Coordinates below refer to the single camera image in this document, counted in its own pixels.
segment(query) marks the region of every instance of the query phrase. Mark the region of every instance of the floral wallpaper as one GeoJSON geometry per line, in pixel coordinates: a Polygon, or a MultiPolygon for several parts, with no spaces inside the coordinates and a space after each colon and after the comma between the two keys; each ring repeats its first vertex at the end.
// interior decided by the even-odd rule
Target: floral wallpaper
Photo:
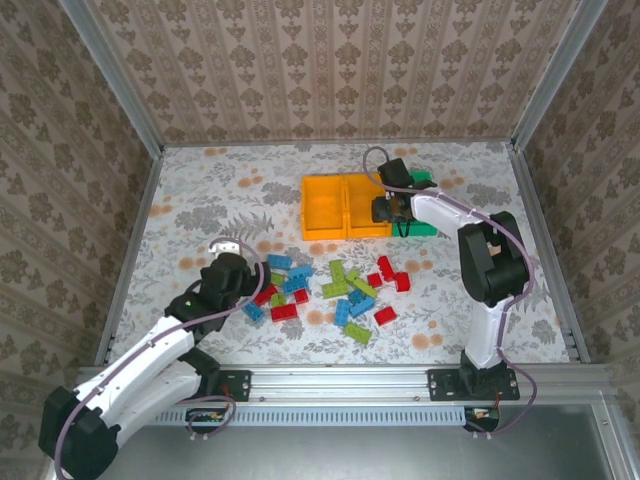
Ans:
{"type": "Polygon", "coordinates": [[[640,451],[640,2],[610,0],[525,149],[592,360],[640,451]]]}
{"type": "Polygon", "coordinates": [[[0,2],[0,478],[93,364],[151,164],[56,1],[0,2]]]}
{"type": "MultiPolygon", "coordinates": [[[[362,171],[365,144],[262,145],[168,148],[131,285],[113,345],[113,361],[131,348],[162,315],[171,298],[200,278],[212,261],[206,250],[219,235],[239,236],[263,259],[284,254],[312,265],[310,301],[299,318],[254,323],[232,314],[220,333],[199,347],[219,362],[252,364],[456,363],[469,340],[473,301],[460,279],[456,242],[440,236],[305,242],[301,238],[301,182],[309,174],[362,171]],[[324,300],[331,283],[329,261],[345,271],[378,271],[388,255],[408,272],[411,291],[385,284],[376,307],[357,319],[372,332],[365,347],[333,325],[336,299],[324,300]],[[373,313],[393,306],[398,319],[378,327],[373,313]]],[[[520,226],[536,265],[536,289],[511,314],[505,349],[518,362],[569,361],[549,288],[540,267],[509,155],[501,143],[388,144],[414,170],[428,170],[441,188],[487,212],[508,210],[520,226]]],[[[375,155],[371,155],[372,167],[375,155]]]]}
{"type": "Polygon", "coordinates": [[[165,144],[509,137],[579,0],[90,0],[165,144]]]}

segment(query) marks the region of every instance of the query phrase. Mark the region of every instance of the orange plastic container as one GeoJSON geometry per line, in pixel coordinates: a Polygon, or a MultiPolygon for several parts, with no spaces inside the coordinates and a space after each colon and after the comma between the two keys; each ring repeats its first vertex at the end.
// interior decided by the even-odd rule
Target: orange plastic container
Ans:
{"type": "Polygon", "coordinates": [[[341,176],[314,175],[302,178],[300,225],[303,240],[347,238],[346,210],[341,176]]]}
{"type": "Polygon", "coordinates": [[[364,174],[303,177],[302,239],[390,237],[390,223],[371,220],[371,201],[381,195],[384,189],[364,174]]]}

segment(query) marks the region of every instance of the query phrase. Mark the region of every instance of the lego brick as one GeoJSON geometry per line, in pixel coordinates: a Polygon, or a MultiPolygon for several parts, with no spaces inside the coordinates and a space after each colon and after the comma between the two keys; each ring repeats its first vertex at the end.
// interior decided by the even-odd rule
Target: lego brick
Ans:
{"type": "Polygon", "coordinates": [[[282,273],[271,272],[271,283],[273,283],[276,287],[281,287],[286,280],[286,275],[283,275],[282,273]]]}
{"type": "Polygon", "coordinates": [[[287,304],[287,299],[284,296],[284,293],[274,293],[271,297],[271,306],[272,307],[281,307],[282,305],[287,304]]]}
{"type": "Polygon", "coordinates": [[[347,273],[344,279],[349,285],[353,285],[353,281],[358,277],[360,277],[360,272],[355,268],[352,268],[351,270],[349,270],[349,273],[347,273]]]}
{"type": "Polygon", "coordinates": [[[353,281],[353,286],[360,290],[365,295],[369,295],[370,297],[376,298],[378,296],[378,292],[375,288],[369,285],[367,282],[362,280],[361,278],[356,278],[353,281]]]}
{"type": "Polygon", "coordinates": [[[287,295],[296,290],[306,290],[307,288],[309,288],[307,285],[307,277],[292,278],[282,284],[282,291],[287,295]]]}
{"type": "Polygon", "coordinates": [[[371,275],[367,275],[367,282],[369,282],[369,285],[371,285],[373,288],[379,288],[382,286],[382,278],[380,277],[379,273],[372,273],[371,275]]]}
{"type": "Polygon", "coordinates": [[[341,298],[340,300],[338,300],[338,304],[336,305],[336,316],[333,320],[333,324],[339,327],[344,327],[347,325],[348,320],[349,302],[341,298]]]}
{"type": "Polygon", "coordinates": [[[300,267],[294,267],[287,272],[289,278],[296,277],[311,277],[313,275],[313,269],[311,265],[302,265],[300,267]]]}
{"type": "Polygon", "coordinates": [[[333,283],[345,281],[344,268],[342,268],[342,260],[331,260],[329,262],[329,270],[331,270],[331,279],[333,283]]]}
{"type": "Polygon", "coordinates": [[[260,292],[253,301],[256,303],[256,305],[261,307],[269,300],[271,300],[271,296],[274,293],[278,293],[278,289],[273,285],[269,285],[267,289],[264,292],[260,292]]]}
{"type": "Polygon", "coordinates": [[[360,342],[363,345],[367,345],[369,343],[369,339],[371,338],[371,332],[369,330],[359,327],[352,322],[347,323],[347,326],[344,327],[343,331],[347,337],[351,337],[356,342],[360,342]]]}
{"type": "Polygon", "coordinates": [[[386,255],[378,258],[378,268],[380,268],[380,273],[382,273],[382,278],[385,282],[390,282],[396,276],[393,268],[391,268],[391,262],[389,262],[389,258],[386,255]]]}
{"type": "Polygon", "coordinates": [[[298,309],[293,303],[271,309],[271,320],[273,320],[274,323],[291,320],[292,318],[298,318],[298,309]]]}
{"type": "Polygon", "coordinates": [[[365,313],[368,310],[371,310],[373,308],[373,306],[375,305],[375,300],[371,297],[366,297],[363,301],[361,301],[360,303],[356,303],[355,305],[351,305],[351,308],[349,309],[349,311],[351,312],[351,316],[353,318],[362,315],[363,313],[365,313]]]}
{"type": "Polygon", "coordinates": [[[346,295],[349,293],[349,285],[346,282],[341,283],[327,283],[322,286],[322,296],[327,298],[339,297],[340,295],[346,295]]]}
{"type": "Polygon", "coordinates": [[[409,280],[409,274],[407,272],[396,273],[396,291],[408,292],[411,290],[411,280],[409,280]]]}
{"type": "Polygon", "coordinates": [[[364,300],[367,296],[362,293],[360,290],[354,290],[353,292],[350,292],[349,295],[347,295],[349,297],[349,301],[351,302],[351,305],[355,305],[356,303],[360,303],[362,300],[364,300]]]}
{"type": "Polygon", "coordinates": [[[244,307],[242,311],[254,322],[259,322],[262,317],[264,317],[264,312],[255,304],[255,302],[251,302],[249,305],[244,307]]]}
{"type": "Polygon", "coordinates": [[[293,292],[293,295],[296,298],[296,305],[300,305],[301,303],[307,303],[309,301],[309,295],[306,290],[296,290],[293,292]]]}
{"type": "Polygon", "coordinates": [[[271,268],[275,268],[277,270],[289,270],[293,263],[293,259],[284,255],[274,255],[270,253],[267,255],[267,262],[271,268]]]}
{"type": "Polygon", "coordinates": [[[398,315],[396,315],[396,312],[392,307],[383,308],[379,312],[374,313],[373,316],[380,326],[385,325],[398,318],[398,315]]]}

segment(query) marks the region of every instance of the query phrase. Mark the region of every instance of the table surface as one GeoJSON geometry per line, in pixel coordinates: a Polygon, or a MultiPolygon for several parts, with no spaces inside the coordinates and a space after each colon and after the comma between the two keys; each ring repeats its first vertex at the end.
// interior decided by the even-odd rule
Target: table surface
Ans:
{"type": "MultiPolygon", "coordinates": [[[[169,301],[199,278],[212,257],[208,242],[240,236],[266,258],[291,256],[312,264],[311,301],[300,318],[274,324],[267,306],[255,324],[234,313],[220,333],[199,347],[223,364],[418,364],[457,363],[468,341],[472,300],[460,280],[456,242],[435,237],[304,242],[300,229],[300,184],[305,175],[361,171],[365,144],[170,148],[136,259],[111,359],[136,343],[169,301]],[[362,276],[377,271],[388,255],[407,271],[412,288],[379,292],[374,310],[355,320],[372,331],[367,346],[333,325],[335,299],[322,298],[330,283],[329,261],[343,260],[362,276]],[[398,319],[378,327],[373,313],[393,306],[398,319]]],[[[509,156],[501,143],[387,144],[411,170],[428,170],[457,199],[489,213],[507,210],[517,219],[536,266],[532,295],[512,311],[505,351],[516,362],[569,361],[560,322],[547,288],[509,156]]],[[[372,168],[381,156],[371,155],[372,168]]]]}

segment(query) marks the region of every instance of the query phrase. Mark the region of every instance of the green lego brick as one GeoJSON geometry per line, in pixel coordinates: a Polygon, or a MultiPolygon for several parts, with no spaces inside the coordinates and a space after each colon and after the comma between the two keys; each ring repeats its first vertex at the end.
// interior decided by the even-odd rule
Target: green lego brick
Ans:
{"type": "Polygon", "coordinates": [[[359,327],[355,323],[347,323],[347,326],[344,327],[343,331],[347,337],[351,337],[356,342],[360,342],[363,345],[367,345],[371,338],[371,332],[369,330],[359,327]]]}
{"type": "Polygon", "coordinates": [[[284,293],[274,293],[271,297],[271,306],[272,307],[281,307],[287,304],[287,299],[284,296],[284,293]]]}
{"type": "Polygon", "coordinates": [[[361,278],[356,278],[353,281],[353,286],[354,286],[354,288],[357,288],[362,293],[364,293],[366,295],[369,295],[370,297],[376,298],[378,296],[378,292],[376,291],[376,289],[373,288],[371,285],[369,285],[364,280],[362,280],[361,278]]]}
{"type": "Polygon", "coordinates": [[[271,283],[276,287],[281,287],[284,281],[287,279],[286,275],[281,273],[271,272],[271,283]]]}
{"type": "MultiPolygon", "coordinates": [[[[411,172],[411,176],[416,182],[421,182],[422,180],[432,180],[431,174],[429,172],[411,172]]],[[[401,225],[402,231],[405,231],[406,226],[401,225]]],[[[412,222],[411,227],[409,227],[409,237],[432,237],[438,234],[438,229],[428,223],[423,222],[412,222]]],[[[399,237],[400,232],[398,231],[398,224],[393,224],[393,230],[391,233],[392,237],[399,237]]]]}
{"type": "Polygon", "coordinates": [[[347,276],[344,277],[344,279],[349,285],[353,285],[353,281],[359,276],[360,276],[360,272],[357,271],[355,268],[352,268],[351,270],[349,270],[349,273],[347,273],[347,276]]]}
{"type": "Polygon", "coordinates": [[[347,282],[327,283],[322,286],[322,296],[325,298],[339,297],[349,293],[347,282]]]}
{"type": "Polygon", "coordinates": [[[342,260],[331,260],[329,262],[329,269],[331,270],[331,279],[333,283],[340,283],[345,281],[344,268],[342,268],[342,260]]]}

